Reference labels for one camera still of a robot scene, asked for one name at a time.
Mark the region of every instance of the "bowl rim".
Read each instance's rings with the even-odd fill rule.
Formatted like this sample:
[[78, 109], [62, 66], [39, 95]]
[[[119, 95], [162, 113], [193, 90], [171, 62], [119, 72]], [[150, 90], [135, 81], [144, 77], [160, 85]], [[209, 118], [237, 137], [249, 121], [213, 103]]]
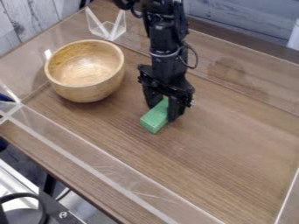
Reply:
[[[112, 74], [110, 77], [107, 77], [106, 80], [98, 81], [98, 82], [95, 82], [95, 83], [92, 83], [92, 84], [87, 84], [87, 85], [71, 85], [71, 84], [64, 84], [64, 83], [59, 82], [56, 79], [52, 78], [52, 75], [51, 75], [51, 72], [50, 72], [50, 64], [51, 64], [51, 62], [52, 62], [52, 58], [54, 58], [54, 56], [59, 53], [59, 51], [63, 50], [66, 47], [72, 46], [72, 45], [76, 45], [76, 44], [79, 44], [79, 43], [86, 43], [86, 42], [98, 42], [98, 43], [100, 43], [100, 44], [110, 45], [110, 46], [118, 51], [118, 53], [119, 53], [119, 55], [120, 55], [120, 63], [119, 63], [119, 66], [118, 66], [116, 71], [114, 72], [114, 74]], [[100, 39], [84, 39], [84, 40], [79, 40], [79, 41], [75, 41], [75, 42], [68, 43], [67, 45], [64, 45], [63, 47], [60, 47], [60, 48], [54, 52], [54, 54], [51, 55], [50, 59], [47, 59], [47, 61], [46, 61], [46, 64], [44, 64], [44, 72], [46, 72], [46, 76], [47, 76], [47, 78], [48, 78], [54, 83], [56, 83], [58, 85], [64, 86], [64, 87], [67, 87], [67, 88], [87, 88], [87, 87], [96, 86], [98, 84], [100, 84], [100, 83], [108, 81], [110, 79], [112, 79], [112, 78], [115, 77], [115, 74], [118, 74], [118, 73], [120, 72], [124, 63], [126, 63], [126, 56], [124, 56], [124, 53], [123, 53], [123, 51], [122, 51], [122, 49], [120, 49], [120, 47], [119, 47], [118, 45], [115, 45], [114, 43], [111, 43], [111, 42], [108, 42], [108, 41], [106, 41], [106, 40], [100, 40]]]

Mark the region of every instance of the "wooden bowl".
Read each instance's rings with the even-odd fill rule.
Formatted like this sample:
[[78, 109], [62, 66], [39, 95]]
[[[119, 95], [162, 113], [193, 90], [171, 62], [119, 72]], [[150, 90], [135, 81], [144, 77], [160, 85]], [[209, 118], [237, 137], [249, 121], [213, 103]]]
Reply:
[[96, 102], [119, 88], [124, 54], [107, 41], [82, 40], [66, 45], [44, 65], [56, 93], [72, 102]]

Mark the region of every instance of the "table surface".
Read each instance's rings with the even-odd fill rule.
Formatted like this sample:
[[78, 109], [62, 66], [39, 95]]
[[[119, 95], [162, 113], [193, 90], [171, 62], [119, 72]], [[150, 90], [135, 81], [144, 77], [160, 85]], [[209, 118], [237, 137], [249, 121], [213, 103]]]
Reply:
[[[118, 13], [107, 1], [96, 1], [91, 9], [103, 20]], [[201, 52], [201, 68], [188, 75], [197, 106], [151, 135], [139, 125], [148, 108], [136, 82], [138, 64], [150, 64], [148, 40], [142, 24], [131, 23], [130, 16], [127, 21], [128, 36], [116, 42], [126, 55], [126, 78], [104, 101], [63, 100], [43, 72], [47, 49], [98, 39], [84, 11], [2, 58], [2, 80], [23, 100], [23, 113], [39, 113], [26, 119], [44, 123], [44, 137], [10, 119], [2, 136], [120, 222], [218, 223], [206, 211], [226, 223], [274, 223], [299, 166], [299, 119], [282, 110], [298, 111], [299, 66], [193, 31], [188, 40]], [[111, 158], [114, 168], [103, 170]], [[108, 172], [119, 165], [134, 170], [136, 182]], [[130, 193], [111, 187], [106, 177], [128, 185]], [[182, 211], [175, 210], [180, 202]], [[206, 215], [201, 221], [197, 214], [186, 220], [194, 211]]]

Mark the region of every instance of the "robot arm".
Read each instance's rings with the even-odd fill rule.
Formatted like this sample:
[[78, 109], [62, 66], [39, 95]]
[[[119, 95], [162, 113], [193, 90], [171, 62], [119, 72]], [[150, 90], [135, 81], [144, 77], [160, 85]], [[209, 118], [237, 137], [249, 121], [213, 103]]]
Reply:
[[[183, 0], [114, 0], [114, 2], [120, 9], [131, 10], [134, 15], [144, 20], [144, 29], [151, 39], [152, 65], [139, 66], [139, 82], [143, 84], [150, 108], [164, 96], [168, 97], [168, 121], [174, 122], [183, 115], [186, 107], [193, 106], [195, 92], [186, 80], [191, 47], [184, 42], [188, 22]], [[136, 3], [142, 6], [140, 16], [135, 12]]]

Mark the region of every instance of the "green block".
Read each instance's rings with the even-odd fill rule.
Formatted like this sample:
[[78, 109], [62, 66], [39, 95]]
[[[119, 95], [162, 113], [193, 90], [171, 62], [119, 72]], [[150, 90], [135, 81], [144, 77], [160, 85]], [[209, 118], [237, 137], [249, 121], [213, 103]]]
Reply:
[[140, 118], [142, 126], [154, 134], [168, 123], [167, 119], [168, 98], [164, 98], [158, 105]]

